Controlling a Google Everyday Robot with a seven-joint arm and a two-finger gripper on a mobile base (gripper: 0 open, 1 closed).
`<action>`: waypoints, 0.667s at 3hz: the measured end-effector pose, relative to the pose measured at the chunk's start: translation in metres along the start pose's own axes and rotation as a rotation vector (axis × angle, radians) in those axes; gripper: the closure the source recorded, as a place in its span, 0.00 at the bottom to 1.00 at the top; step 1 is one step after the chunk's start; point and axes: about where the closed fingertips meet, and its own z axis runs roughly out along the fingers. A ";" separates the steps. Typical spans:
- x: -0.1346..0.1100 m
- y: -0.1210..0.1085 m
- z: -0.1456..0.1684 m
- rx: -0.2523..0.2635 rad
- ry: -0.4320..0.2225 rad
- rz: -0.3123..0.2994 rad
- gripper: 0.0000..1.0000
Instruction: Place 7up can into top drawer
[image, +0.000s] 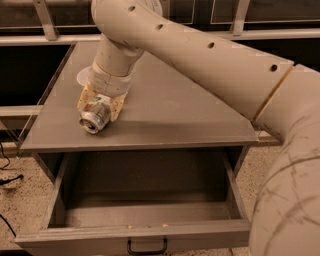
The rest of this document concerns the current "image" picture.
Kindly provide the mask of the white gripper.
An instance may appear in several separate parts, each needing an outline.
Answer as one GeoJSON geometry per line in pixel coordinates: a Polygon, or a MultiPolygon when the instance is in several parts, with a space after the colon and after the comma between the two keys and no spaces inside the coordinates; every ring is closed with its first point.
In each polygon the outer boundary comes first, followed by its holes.
{"type": "Polygon", "coordinates": [[[84,85],[77,109],[83,111],[96,93],[110,97],[110,121],[115,122],[123,108],[127,92],[130,89],[131,76],[117,77],[103,71],[93,62],[88,73],[88,82],[84,85]]]}

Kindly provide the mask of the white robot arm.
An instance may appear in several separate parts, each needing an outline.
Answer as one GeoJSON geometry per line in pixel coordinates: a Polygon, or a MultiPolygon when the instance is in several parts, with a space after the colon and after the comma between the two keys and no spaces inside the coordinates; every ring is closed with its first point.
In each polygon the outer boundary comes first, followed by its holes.
{"type": "Polygon", "coordinates": [[[149,52],[283,144],[256,199],[250,256],[320,256],[320,74],[169,21],[159,0],[92,0],[101,31],[78,102],[90,133],[119,114],[149,52]]]}

